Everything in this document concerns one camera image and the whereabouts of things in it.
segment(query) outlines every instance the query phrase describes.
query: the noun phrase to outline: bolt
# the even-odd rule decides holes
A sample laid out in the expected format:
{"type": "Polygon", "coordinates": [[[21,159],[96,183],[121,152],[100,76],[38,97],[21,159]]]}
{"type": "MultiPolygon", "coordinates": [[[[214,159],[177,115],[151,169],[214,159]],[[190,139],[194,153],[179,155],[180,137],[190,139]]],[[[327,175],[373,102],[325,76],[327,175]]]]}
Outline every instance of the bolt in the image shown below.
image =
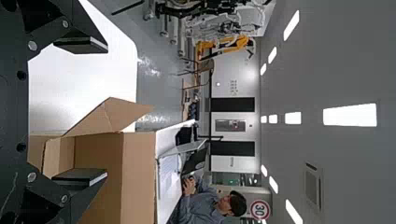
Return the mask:
{"type": "Polygon", "coordinates": [[[37,174],[36,173],[30,173],[27,176],[27,182],[29,182],[29,183],[35,182],[36,178],[37,178],[37,174]]]}
{"type": "Polygon", "coordinates": [[[63,197],[62,197],[62,203],[67,203],[67,200],[68,200],[69,198],[67,197],[67,195],[64,195],[63,197]]]}
{"type": "Polygon", "coordinates": [[[31,50],[31,51],[36,51],[37,50],[37,43],[35,41],[32,41],[32,40],[29,41],[27,46],[29,47],[29,50],[31,50]]]}
{"type": "Polygon", "coordinates": [[[62,21],[62,25],[64,26],[64,28],[68,28],[69,27],[69,22],[62,21]]]}

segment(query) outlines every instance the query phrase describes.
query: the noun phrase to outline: dark hair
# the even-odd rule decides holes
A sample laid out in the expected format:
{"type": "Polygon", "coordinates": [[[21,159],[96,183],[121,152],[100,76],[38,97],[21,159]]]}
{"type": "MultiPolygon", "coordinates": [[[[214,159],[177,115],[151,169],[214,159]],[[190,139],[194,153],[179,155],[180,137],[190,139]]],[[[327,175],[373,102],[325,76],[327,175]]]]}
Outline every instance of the dark hair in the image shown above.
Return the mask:
{"type": "Polygon", "coordinates": [[[241,217],[248,210],[247,199],[235,190],[231,191],[230,195],[231,211],[236,217],[241,217]]]}

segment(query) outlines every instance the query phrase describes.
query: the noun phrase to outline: speed limit sign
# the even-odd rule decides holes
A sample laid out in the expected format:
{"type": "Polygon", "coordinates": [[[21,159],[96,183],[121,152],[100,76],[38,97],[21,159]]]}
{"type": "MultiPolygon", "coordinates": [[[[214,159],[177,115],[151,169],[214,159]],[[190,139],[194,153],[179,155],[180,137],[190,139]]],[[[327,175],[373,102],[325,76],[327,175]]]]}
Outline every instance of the speed limit sign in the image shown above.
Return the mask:
{"type": "Polygon", "coordinates": [[[263,201],[263,200],[257,200],[254,201],[250,205],[250,214],[256,219],[256,220],[265,220],[267,219],[270,214],[271,214],[271,208],[268,202],[263,201]]]}

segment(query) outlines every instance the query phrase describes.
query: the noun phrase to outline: box flap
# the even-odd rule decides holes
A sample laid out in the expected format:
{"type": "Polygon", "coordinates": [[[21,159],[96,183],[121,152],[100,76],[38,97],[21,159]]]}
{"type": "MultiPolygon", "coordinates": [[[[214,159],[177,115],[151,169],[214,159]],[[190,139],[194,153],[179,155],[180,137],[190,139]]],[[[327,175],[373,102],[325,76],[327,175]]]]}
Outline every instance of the box flap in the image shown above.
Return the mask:
{"type": "Polygon", "coordinates": [[[138,105],[110,97],[79,121],[63,137],[120,132],[151,112],[152,109],[151,105],[138,105]]]}

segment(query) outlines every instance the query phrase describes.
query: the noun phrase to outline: cardboard box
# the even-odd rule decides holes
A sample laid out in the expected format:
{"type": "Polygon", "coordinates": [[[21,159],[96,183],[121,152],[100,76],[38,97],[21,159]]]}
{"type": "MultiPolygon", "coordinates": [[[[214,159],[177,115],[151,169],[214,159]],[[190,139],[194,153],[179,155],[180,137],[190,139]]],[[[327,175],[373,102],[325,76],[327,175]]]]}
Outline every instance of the cardboard box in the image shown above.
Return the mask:
{"type": "Polygon", "coordinates": [[[80,224],[154,223],[155,133],[120,133],[152,106],[108,98],[64,135],[31,135],[28,161],[51,178],[72,168],[107,169],[80,224]]]}

